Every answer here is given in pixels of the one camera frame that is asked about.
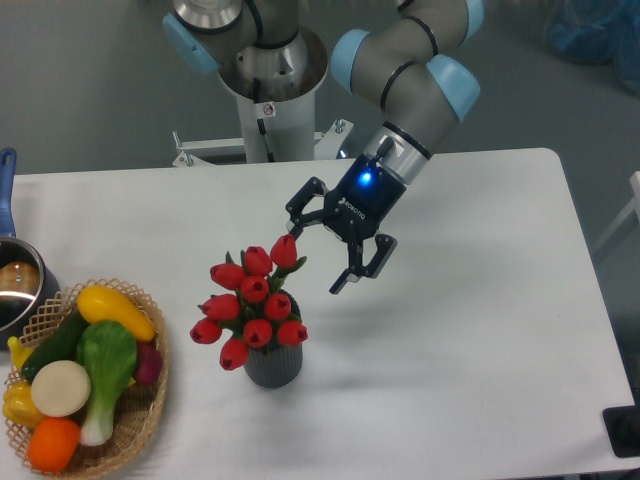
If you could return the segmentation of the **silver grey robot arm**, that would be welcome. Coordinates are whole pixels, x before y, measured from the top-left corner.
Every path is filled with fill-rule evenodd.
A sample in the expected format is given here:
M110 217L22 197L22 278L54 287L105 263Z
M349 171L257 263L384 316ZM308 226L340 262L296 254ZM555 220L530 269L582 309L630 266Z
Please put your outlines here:
M315 93L327 76L374 106L385 122L341 180L308 180L287 203L288 230L321 224L345 243L348 263L332 285L376 277L396 247L380 230L406 188L480 93L449 55L479 29L479 1L400 1L380 34L354 29L332 50L299 20L295 1L177 1L166 37L183 60L215 73L235 96L250 163L309 159Z

